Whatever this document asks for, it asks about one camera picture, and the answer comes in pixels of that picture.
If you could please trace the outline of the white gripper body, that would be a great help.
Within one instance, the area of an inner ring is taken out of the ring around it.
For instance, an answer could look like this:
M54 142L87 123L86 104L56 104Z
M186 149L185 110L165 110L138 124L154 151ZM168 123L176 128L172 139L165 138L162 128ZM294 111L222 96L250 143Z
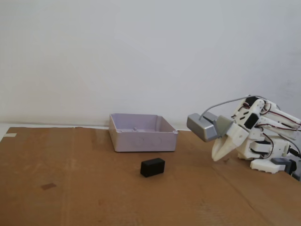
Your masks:
M226 140L223 147L226 149L236 149L242 145L248 135L249 132L247 130L233 123L226 132Z

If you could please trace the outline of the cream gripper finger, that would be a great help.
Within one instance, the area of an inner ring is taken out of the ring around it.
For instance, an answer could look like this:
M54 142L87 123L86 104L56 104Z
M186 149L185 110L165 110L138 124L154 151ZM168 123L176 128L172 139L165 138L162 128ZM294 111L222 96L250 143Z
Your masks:
M222 158L229 154L231 151L237 148L237 145L234 143L232 138L223 138L223 147L222 147Z
M222 138L216 139L212 148L213 161L218 161L222 158L222 147L223 147L223 139Z

